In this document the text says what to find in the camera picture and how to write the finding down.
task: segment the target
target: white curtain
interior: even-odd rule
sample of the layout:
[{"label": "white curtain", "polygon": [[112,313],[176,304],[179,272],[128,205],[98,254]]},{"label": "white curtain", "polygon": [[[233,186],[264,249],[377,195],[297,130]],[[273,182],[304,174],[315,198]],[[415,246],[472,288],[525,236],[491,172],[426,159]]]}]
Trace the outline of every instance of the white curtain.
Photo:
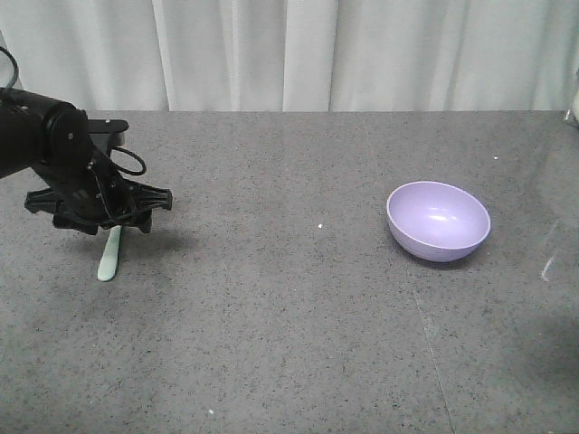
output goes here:
[{"label": "white curtain", "polygon": [[567,109],[578,24],[577,0],[0,0],[24,88],[84,109]]}]

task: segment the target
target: robotic arm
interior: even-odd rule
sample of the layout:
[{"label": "robotic arm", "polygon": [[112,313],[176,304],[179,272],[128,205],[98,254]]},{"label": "robotic arm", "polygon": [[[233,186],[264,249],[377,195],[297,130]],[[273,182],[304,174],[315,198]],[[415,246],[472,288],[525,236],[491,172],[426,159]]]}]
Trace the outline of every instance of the robotic arm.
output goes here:
[{"label": "robotic arm", "polygon": [[[147,170],[120,147],[128,123],[88,119],[68,102],[13,90],[13,82],[0,88],[0,178],[31,167],[50,187],[28,193],[24,207],[52,214],[59,229],[94,235],[99,226],[122,225],[150,232],[152,210],[170,210],[172,194],[121,176]],[[115,164],[112,151],[133,156],[141,170]]]}]

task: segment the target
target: wire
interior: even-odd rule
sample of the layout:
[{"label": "wire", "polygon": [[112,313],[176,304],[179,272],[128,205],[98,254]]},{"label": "wire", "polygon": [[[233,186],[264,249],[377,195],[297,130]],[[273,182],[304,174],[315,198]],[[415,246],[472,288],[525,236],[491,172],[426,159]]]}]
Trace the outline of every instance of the wire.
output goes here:
[{"label": "wire", "polygon": [[14,73],[12,74],[12,79],[10,79],[10,81],[8,81],[8,84],[6,84],[6,87],[2,91],[2,94],[6,94],[7,92],[10,92],[10,90],[12,90],[12,87],[18,81],[19,69],[18,69],[18,62],[16,62],[16,59],[14,58],[14,56],[6,48],[4,48],[1,45],[0,45],[0,52],[3,52],[6,55],[6,57],[8,59],[10,59],[10,62],[12,63],[12,66],[14,68]]},{"label": "wire", "polygon": [[118,165],[117,163],[112,161],[112,159],[109,158],[109,161],[112,163],[112,165],[114,165],[117,168],[117,170],[119,172],[122,172],[123,174],[127,174],[127,175],[141,176],[141,175],[144,175],[145,172],[147,171],[147,165],[145,164],[145,160],[143,160],[140,156],[138,156],[134,152],[129,151],[128,149],[125,149],[124,147],[120,147],[120,146],[114,146],[110,150],[111,151],[119,151],[123,154],[127,154],[128,156],[132,156],[141,165],[141,170],[137,170],[137,171],[136,170],[128,170],[125,167]]}]

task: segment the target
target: speckled countertop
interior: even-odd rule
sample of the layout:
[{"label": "speckled countertop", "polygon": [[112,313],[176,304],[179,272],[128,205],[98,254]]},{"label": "speckled countertop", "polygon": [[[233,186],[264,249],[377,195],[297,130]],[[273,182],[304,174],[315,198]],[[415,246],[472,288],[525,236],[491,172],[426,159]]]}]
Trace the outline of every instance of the speckled countertop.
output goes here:
[{"label": "speckled countertop", "polygon": [[[579,431],[579,131],[560,112],[101,112],[153,231],[57,231],[0,181],[0,433]],[[413,259],[385,202],[455,184],[493,229]]]}]

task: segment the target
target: bowl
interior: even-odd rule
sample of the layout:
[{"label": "bowl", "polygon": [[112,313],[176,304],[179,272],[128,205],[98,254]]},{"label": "bowl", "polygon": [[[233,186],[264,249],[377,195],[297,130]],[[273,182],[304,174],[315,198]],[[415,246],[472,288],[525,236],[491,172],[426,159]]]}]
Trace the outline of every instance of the bowl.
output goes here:
[{"label": "bowl", "polygon": [[449,184],[418,181],[396,188],[386,204],[388,225],[408,252],[434,262],[472,253],[489,235],[487,209]]}]

